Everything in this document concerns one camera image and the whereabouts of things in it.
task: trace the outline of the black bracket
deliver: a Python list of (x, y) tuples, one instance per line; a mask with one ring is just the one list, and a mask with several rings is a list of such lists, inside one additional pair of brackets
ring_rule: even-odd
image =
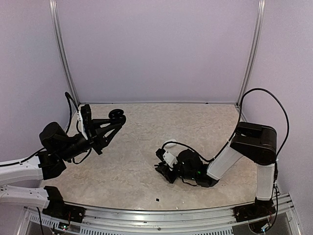
[(49, 197), (49, 205), (43, 209), (43, 214), (63, 219), (66, 221), (73, 221), (82, 223), (86, 209), (79, 206), (69, 205), (63, 201), (59, 190), (56, 187), (46, 186), (44, 189), (47, 191)]
[(272, 199), (270, 199), (269, 201), (261, 201), (255, 198), (254, 203), (244, 206), (237, 206), (234, 208), (235, 218), (238, 223), (262, 218), (270, 215), (270, 213), (276, 213), (276, 209)]

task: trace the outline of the beige floor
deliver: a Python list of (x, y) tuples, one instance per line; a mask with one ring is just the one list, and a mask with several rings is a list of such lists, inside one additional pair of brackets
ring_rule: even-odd
[[(60, 177), (43, 182), (57, 186), (64, 200), (135, 210), (200, 209), (254, 200), (256, 167), (247, 158), (240, 159), (212, 188), (192, 187), (181, 180), (169, 184), (154, 168), (159, 162), (155, 151), (171, 138), (211, 159), (236, 125), (238, 113), (233, 105), (101, 104), (91, 108), (93, 118), (107, 118), (110, 110), (121, 108), (127, 122), (102, 155), (93, 151), (83, 164), (67, 163)], [(76, 132), (74, 123), (70, 135)], [(178, 154), (183, 149), (175, 146), (170, 151)]]

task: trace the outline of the black cable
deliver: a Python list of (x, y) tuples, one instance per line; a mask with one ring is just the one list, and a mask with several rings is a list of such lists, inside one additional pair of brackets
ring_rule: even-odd
[(32, 155), (30, 155), (29, 157), (21, 160), (20, 162), (14, 162), (14, 163), (8, 163), (8, 164), (3, 164), (3, 165), (0, 165), (0, 167), (3, 167), (3, 166), (10, 166), (10, 165), (17, 165), (17, 164), (21, 164), (21, 163), (24, 163), (26, 161), (28, 161), (29, 159), (31, 159), (32, 157), (34, 157), (36, 154), (38, 154), (39, 152), (41, 152), (42, 150), (44, 150), (45, 148), (41, 148), (39, 149), (38, 151), (36, 151), (35, 153), (33, 153)]
[(210, 163), (211, 161), (213, 161), (213, 159), (210, 159), (210, 160), (205, 159), (205, 158), (204, 158), (203, 156), (201, 156), (200, 153), (198, 153), (195, 149), (193, 149), (192, 147), (190, 147), (190, 146), (188, 146), (188, 145), (186, 145), (186, 144), (184, 144), (184, 143), (180, 143), (180, 142), (168, 141), (168, 142), (166, 142), (166, 143), (164, 143), (164, 144), (162, 145), (162, 149), (164, 149), (164, 147), (165, 147), (168, 143), (175, 143), (175, 144), (184, 146), (184, 147), (186, 147), (186, 148), (189, 148), (190, 150), (192, 150), (193, 152), (195, 152), (196, 154), (198, 154), (199, 157), (200, 157), (202, 160), (204, 160), (206, 163)]
[(38, 214), (39, 214), (39, 222), (40, 222), (41, 234), (45, 235), (44, 234), (44, 229), (43, 229), (43, 221), (41, 220), (41, 214), (40, 214), (40, 210), (39, 210), (38, 207), (37, 207), (37, 210), (38, 210)]
[(191, 183), (185, 182), (183, 178), (181, 178), (181, 181), (182, 181), (184, 184), (188, 184), (188, 185), (191, 185), (191, 186), (193, 186), (193, 187), (198, 186), (198, 184), (192, 185)]
[[(263, 91), (263, 92), (266, 92), (268, 93), (270, 96), (272, 96), (276, 102), (279, 104), (279, 106), (281, 107), (281, 109), (283, 110), (284, 114), (285, 114), (285, 118), (286, 118), (286, 122), (287, 122), (287, 132), (286, 132), (286, 137), (282, 143), (282, 145), (280, 146), (280, 148), (278, 149), (277, 153), (276, 153), (276, 156), (278, 156), (278, 154), (280, 153), (280, 151), (282, 150), (283, 146), (285, 145), (286, 141), (287, 141), (287, 138), (289, 136), (289, 118), (288, 118), (288, 115), (287, 115), (287, 112), (284, 108), (284, 106), (282, 105), (282, 103), (278, 100), (278, 98), (271, 92), (269, 92), (268, 90), (264, 89), (264, 88), (253, 88), (249, 91), (247, 91), (246, 93), (244, 93), (243, 97), (241, 98), (241, 101), (240, 101), (240, 104), (239, 104), (239, 116), (238, 116), (238, 120), (237, 120), (237, 125), (236, 125), (236, 128), (237, 126), (239, 125), (239, 122), (240, 122), (240, 119), (241, 119), (241, 115), (242, 115), (242, 109), (243, 109), (243, 101), (244, 101), (244, 97), (253, 92), (253, 91)], [(231, 134), (230, 138), (228, 139), (228, 142), (231, 141), (231, 139), (233, 138), (234, 134), (236, 133), (236, 128), (235, 130), (233, 131), (233, 133)], [(213, 159), (216, 159), (220, 154), (221, 152), (226, 148), (226, 146), (228, 145), (228, 142), (220, 149), (220, 151), (218, 152), (217, 155), (215, 155), (215, 157)]]
[(75, 162), (75, 158), (73, 158), (73, 163), (76, 164), (76, 165), (82, 163), (82, 162), (90, 155), (91, 150), (92, 150), (92, 149), (90, 149), (89, 152), (87, 153), (87, 155), (86, 155), (80, 162), (78, 162), (78, 163)]
[(241, 101), (240, 101), (240, 106), (239, 106), (239, 118), (238, 118), (238, 121), (237, 121), (237, 125), (239, 124), (240, 118), (241, 118), (241, 115), (242, 115), (242, 106), (243, 106), (244, 97), (245, 97), (247, 94), (249, 94), (249, 93), (251, 93), (251, 92), (253, 92), (253, 91), (263, 91), (263, 92), (268, 93), (270, 96), (272, 96), (272, 97), (276, 100), (276, 102), (279, 104), (279, 106), (281, 107), (281, 109), (283, 110), (283, 112), (284, 112), (284, 114), (285, 114), (285, 118), (286, 118), (286, 122), (287, 122), (287, 132), (286, 132), (286, 136), (285, 136), (285, 139), (284, 139), (282, 145), (280, 146), (280, 148), (278, 149), (278, 151), (277, 151), (277, 153), (276, 153), (276, 156), (278, 156), (278, 154), (280, 153), (280, 151), (282, 150), (283, 146), (285, 145), (285, 143), (286, 143), (286, 141), (287, 141), (287, 139), (288, 139), (290, 127), (289, 127), (289, 118), (288, 118), (288, 115), (287, 115), (287, 112), (286, 112), (284, 106), (283, 106), (282, 103), (277, 99), (277, 97), (274, 96), (271, 92), (269, 92), (268, 90), (263, 89), (263, 88), (253, 88), (253, 89), (247, 91), (247, 92), (243, 95), (243, 97), (242, 97), (242, 99), (241, 99)]
[[(73, 113), (72, 113), (72, 106), (70, 104), (70, 101), (73, 102), (77, 113), (79, 112), (79, 110), (78, 110), (78, 107), (77, 107), (74, 99), (72, 98), (72, 96), (68, 92), (65, 92), (65, 97), (67, 98), (67, 103), (68, 103), (68, 106), (69, 106), (69, 122), (68, 122), (67, 130), (65, 131), (65, 133), (68, 133), (70, 125), (71, 125), (71, 122), (72, 122), (72, 115), (73, 115)], [(79, 123), (79, 121), (77, 120), (77, 122), (76, 122), (76, 130), (77, 130), (78, 133), (81, 133), (80, 130), (78, 129), (78, 123)]]
[(77, 120), (77, 122), (76, 122), (76, 130), (77, 130), (78, 133), (82, 133), (82, 132), (79, 130), (79, 128), (78, 128), (78, 124), (79, 124), (79, 120)]
[(66, 96), (66, 98), (67, 98), (67, 103), (68, 103), (68, 107), (69, 107), (69, 122), (68, 122), (67, 129), (65, 131), (65, 133), (67, 134), (68, 131), (69, 131), (69, 128), (70, 128), (70, 124), (72, 123), (72, 115), (73, 115), (73, 113), (72, 113), (72, 106), (70, 104), (70, 99), (67, 96)]
[(271, 226), (265, 232), (267, 232), (268, 230), (270, 230), (274, 226), (274, 224), (276, 222), (277, 215), (278, 215), (278, 190), (277, 190), (277, 187), (274, 187), (274, 188), (275, 188), (275, 191), (276, 191), (276, 213), (275, 213), (275, 218), (274, 218), (274, 221), (271, 224)]
[(75, 106), (75, 109), (78, 112), (78, 107), (77, 107), (77, 105), (75, 103), (75, 100), (72, 98), (72, 96), (68, 92), (65, 92), (65, 96), (66, 96), (67, 99), (70, 99), (73, 102), (73, 104)]

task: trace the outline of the metal track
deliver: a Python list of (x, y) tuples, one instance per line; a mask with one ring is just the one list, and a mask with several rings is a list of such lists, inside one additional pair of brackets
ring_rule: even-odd
[(257, 49), (258, 49), (259, 40), (260, 40), (262, 22), (263, 22), (263, 17), (264, 17), (264, 10), (265, 10), (265, 0), (259, 0), (258, 16), (257, 16), (256, 24), (255, 24), (252, 46), (251, 46), (250, 55), (248, 59), (248, 65), (246, 67), (244, 81), (241, 86), (237, 104), (240, 103), (240, 100), (242, 99), (244, 93), (246, 92), (246, 89), (248, 87), (248, 83), (251, 77), (252, 68), (253, 68), (253, 64), (254, 64), (254, 60), (255, 60), (255, 56), (256, 56)]
[[(293, 204), (289, 194), (280, 195), (278, 199), (279, 214), (293, 214)], [(233, 208), (236, 206), (187, 210), (187, 211), (131, 211), (120, 209), (107, 209), (101, 207), (91, 207), (80, 204), (86, 208), (83, 223), (71, 222), (70, 234), (80, 235), (137, 235), (137, 234), (180, 234), (180, 235), (228, 235), (232, 234), (232, 227), (246, 222), (236, 223), (233, 215)], [(42, 214), (43, 225), (55, 227), (60, 222), (66, 221), (51, 218)], [(32, 221), (39, 223), (38, 212), (35, 209), (25, 208), (23, 216), (25, 223)], [(293, 231), (299, 235), (297, 224), (294, 224)]]
[(52, 17), (52, 23), (53, 23), (55, 38), (56, 38), (62, 66), (64, 69), (65, 77), (67, 80), (67, 85), (68, 85), (69, 91), (70, 91), (75, 103), (78, 106), (79, 105), (79, 99), (78, 99), (77, 91), (76, 91), (75, 86), (74, 86), (72, 76), (71, 76), (70, 71), (69, 71), (67, 56), (66, 56), (65, 49), (64, 49), (61, 27), (60, 27), (60, 21), (59, 21), (59, 15), (58, 15), (57, 2), (56, 2), (56, 0), (49, 0), (49, 3), (50, 3), (50, 12), (51, 12), (51, 17)]

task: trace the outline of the light purple wall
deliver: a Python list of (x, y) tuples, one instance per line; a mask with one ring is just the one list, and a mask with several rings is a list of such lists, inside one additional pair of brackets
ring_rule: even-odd
[[(66, 90), (49, 2), (1, 1), (0, 162), (27, 157), (41, 148), (38, 135), (48, 123), (66, 126)], [(13, 234), (20, 211), (0, 206), (0, 234)]]
[[(267, 0), (265, 18), (249, 89), (273, 92), (290, 118), (290, 137), (279, 156), (278, 183), (290, 192), (304, 229), (313, 230), (313, 1)], [(279, 144), (284, 115), (266, 94), (246, 97), (248, 121), (272, 125)]]
[(237, 101), (257, 0), (59, 0), (82, 102)]

